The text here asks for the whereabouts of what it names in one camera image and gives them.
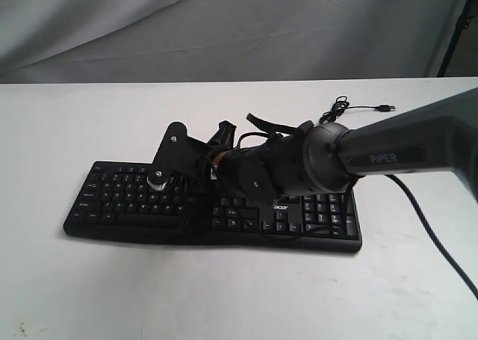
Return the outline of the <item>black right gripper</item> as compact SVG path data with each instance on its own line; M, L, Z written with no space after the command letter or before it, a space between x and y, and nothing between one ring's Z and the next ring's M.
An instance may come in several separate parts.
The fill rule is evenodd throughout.
M187 183L184 230L190 235L202 234L203 197L214 189L211 164L221 152L232 149L236 128L227 120L221 121L209 140L201 141L188 134L184 123L170 123L170 163L172 174Z

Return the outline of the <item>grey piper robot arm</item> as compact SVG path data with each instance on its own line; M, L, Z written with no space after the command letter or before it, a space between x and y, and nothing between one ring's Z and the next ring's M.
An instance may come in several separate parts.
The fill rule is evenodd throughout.
M269 208L284 196L342 193L365 176L450 171L477 193L477 91L442 99L359 129L302 124L286 137L221 149L179 137L167 152L174 170L201 173L216 161L233 194Z

